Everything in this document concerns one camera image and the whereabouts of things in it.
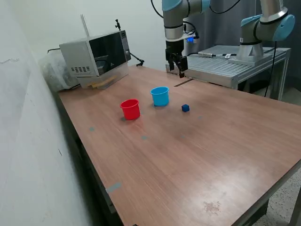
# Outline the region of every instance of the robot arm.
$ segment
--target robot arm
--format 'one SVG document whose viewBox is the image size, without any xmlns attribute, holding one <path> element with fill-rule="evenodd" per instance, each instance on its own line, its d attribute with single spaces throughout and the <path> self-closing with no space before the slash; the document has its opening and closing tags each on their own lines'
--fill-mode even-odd
<svg viewBox="0 0 301 226">
<path fill-rule="evenodd" d="M 262 15 L 241 21 L 239 60 L 262 57 L 262 41 L 282 41 L 294 28 L 295 17 L 288 14 L 283 0 L 261 0 L 261 10 Z"/>
<path fill-rule="evenodd" d="M 210 0 L 162 0 L 166 37 L 166 60 L 170 70 L 174 63 L 180 78 L 188 69 L 184 50 L 183 19 L 195 13 L 202 13 L 210 7 Z M 284 40 L 292 32 L 295 17 L 287 13 L 283 0 L 261 0 L 262 15 L 243 19 L 241 22 L 240 48 L 237 58 L 263 56 L 263 40 Z"/>
<path fill-rule="evenodd" d="M 180 78 L 188 69 L 184 50 L 183 19 L 194 13 L 202 13 L 210 6 L 210 0 L 162 0 L 162 10 L 166 38 L 166 60 L 171 70 L 174 63 L 179 69 Z"/>
</svg>

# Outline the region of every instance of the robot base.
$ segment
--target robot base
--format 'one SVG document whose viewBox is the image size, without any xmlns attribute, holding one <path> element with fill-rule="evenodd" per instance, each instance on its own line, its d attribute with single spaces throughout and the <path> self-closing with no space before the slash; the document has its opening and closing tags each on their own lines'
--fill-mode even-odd
<svg viewBox="0 0 301 226">
<path fill-rule="evenodd" d="M 264 54 L 262 43 L 255 45 L 240 45 L 237 57 L 229 59 L 229 63 L 258 66 L 269 61 L 272 57 L 271 54 Z"/>
<path fill-rule="evenodd" d="M 237 65 L 250 65 L 250 66 L 258 66 L 261 65 L 273 58 L 273 55 L 263 54 L 263 56 L 246 56 L 241 59 L 237 59 L 237 57 L 229 59 L 229 63 L 237 64 Z"/>
</svg>

